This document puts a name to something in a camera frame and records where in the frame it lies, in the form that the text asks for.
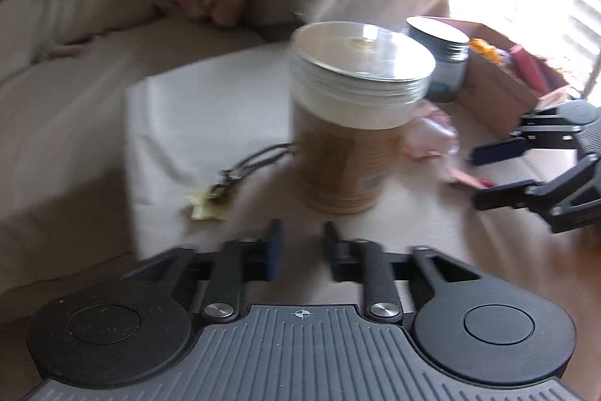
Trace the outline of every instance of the orange box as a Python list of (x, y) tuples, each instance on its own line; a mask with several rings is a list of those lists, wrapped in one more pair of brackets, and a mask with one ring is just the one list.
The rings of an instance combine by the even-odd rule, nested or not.
[[(503, 50), (517, 43), (482, 23), (433, 18), (461, 30), (470, 38), (481, 38)], [(470, 48), (464, 84), (458, 101), (499, 136), (506, 137), (518, 126), (520, 117), (534, 109), (553, 106), (567, 100), (569, 85), (555, 70), (539, 61), (551, 91), (538, 94), (509, 70), (490, 62)]]

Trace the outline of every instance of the gray ribbed plate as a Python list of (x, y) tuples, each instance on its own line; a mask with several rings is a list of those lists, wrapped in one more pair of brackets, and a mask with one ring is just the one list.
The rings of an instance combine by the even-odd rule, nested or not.
[(178, 364), (136, 385), (91, 390), (45, 381), (32, 401), (568, 401), (557, 379), (516, 389), (447, 376), (414, 351), (402, 329), (352, 306), (253, 306), (209, 326)]

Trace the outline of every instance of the jar lid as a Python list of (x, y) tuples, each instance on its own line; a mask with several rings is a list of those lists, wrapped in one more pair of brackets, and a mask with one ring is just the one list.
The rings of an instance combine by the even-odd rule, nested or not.
[(306, 61), (357, 79), (409, 82), (428, 77), (436, 66), (422, 44), (372, 24), (308, 24), (294, 32), (291, 44)]
[(468, 35), (442, 21), (432, 20), (421, 16), (412, 16), (407, 18), (407, 24), (423, 33), (450, 43), (467, 45), (470, 42), (470, 37), (468, 37)]

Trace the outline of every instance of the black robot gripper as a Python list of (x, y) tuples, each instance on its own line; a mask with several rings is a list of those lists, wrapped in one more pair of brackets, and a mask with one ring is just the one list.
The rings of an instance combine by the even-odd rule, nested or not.
[(172, 250), (50, 302), (28, 326), (45, 379), (28, 399), (578, 400), (557, 378), (576, 345), (568, 314), (431, 248), (385, 253), (328, 223), (332, 276), (362, 285), (361, 307), (246, 306), (244, 283), (273, 278), (281, 237), (272, 221), (261, 241)]
[(527, 208), (553, 233), (601, 221), (601, 110), (584, 100), (569, 101), (522, 116), (510, 138), (477, 147), (475, 165), (520, 157), (531, 148), (577, 150), (578, 162), (550, 182), (534, 179), (478, 191), (474, 206)]

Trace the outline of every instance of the crosshair symbol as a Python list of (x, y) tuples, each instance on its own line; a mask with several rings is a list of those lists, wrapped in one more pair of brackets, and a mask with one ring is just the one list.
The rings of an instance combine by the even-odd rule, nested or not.
[(306, 318), (307, 316), (309, 316), (310, 314), (313, 314), (313, 313), (310, 313), (307, 310), (298, 310), (298, 311), (295, 311), (293, 314), (295, 316), (298, 316), (301, 319), (304, 319), (304, 318)]

